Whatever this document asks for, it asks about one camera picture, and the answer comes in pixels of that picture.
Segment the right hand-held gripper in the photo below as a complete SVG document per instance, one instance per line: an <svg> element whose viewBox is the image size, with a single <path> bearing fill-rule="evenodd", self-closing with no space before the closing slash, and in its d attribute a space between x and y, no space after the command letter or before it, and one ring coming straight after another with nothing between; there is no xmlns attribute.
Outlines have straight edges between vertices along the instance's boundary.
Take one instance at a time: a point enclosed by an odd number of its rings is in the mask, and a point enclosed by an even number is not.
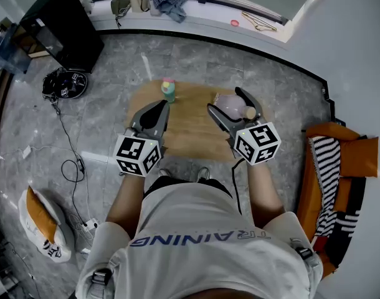
<svg viewBox="0 0 380 299"><path fill-rule="evenodd" d="M235 94L245 102L245 119L257 121L262 118L261 104L248 91L236 87ZM207 111L222 131L230 135L235 134L234 152L249 165L254 166L275 157L282 141L272 122L245 128L244 119L234 120L213 104L207 104Z"/></svg>

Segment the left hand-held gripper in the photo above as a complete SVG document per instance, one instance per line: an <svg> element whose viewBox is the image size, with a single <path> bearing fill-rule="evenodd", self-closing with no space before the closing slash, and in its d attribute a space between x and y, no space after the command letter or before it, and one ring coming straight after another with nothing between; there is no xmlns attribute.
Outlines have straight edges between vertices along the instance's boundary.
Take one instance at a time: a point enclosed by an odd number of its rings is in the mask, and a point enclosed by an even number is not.
<svg viewBox="0 0 380 299"><path fill-rule="evenodd" d="M121 173L146 177L159 164L166 151L163 135L169 109L168 101L160 100L135 113L130 127L118 136L113 151Z"/></svg>

